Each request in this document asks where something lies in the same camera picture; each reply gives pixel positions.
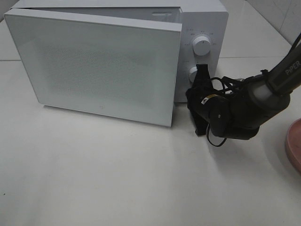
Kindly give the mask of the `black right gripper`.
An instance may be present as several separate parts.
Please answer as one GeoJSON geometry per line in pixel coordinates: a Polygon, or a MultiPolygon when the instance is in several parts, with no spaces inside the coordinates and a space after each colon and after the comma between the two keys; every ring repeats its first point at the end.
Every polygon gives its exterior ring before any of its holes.
{"type": "Polygon", "coordinates": [[[230,119],[230,102],[225,95],[213,88],[207,64],[197,64],[192,87],[187,90],[190,118],[197,137],[207,134],[209,122],[230,119]]]}

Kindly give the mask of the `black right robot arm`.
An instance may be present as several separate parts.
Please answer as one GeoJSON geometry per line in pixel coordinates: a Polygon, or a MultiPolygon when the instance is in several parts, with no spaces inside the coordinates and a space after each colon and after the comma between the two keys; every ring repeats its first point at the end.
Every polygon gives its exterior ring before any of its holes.
{"type": "Polygon", "coordinates": [[[285,110],[290,94],[301,85],[301,38],[270,71],[246,79],[210,77],[208,66],[198,64],[191,88],[186,91],[187,108],[195,133],[223,139],[249,140],[266,121],[285,110]],[[222,89],[213,87],[218,80],[222,89]]]}

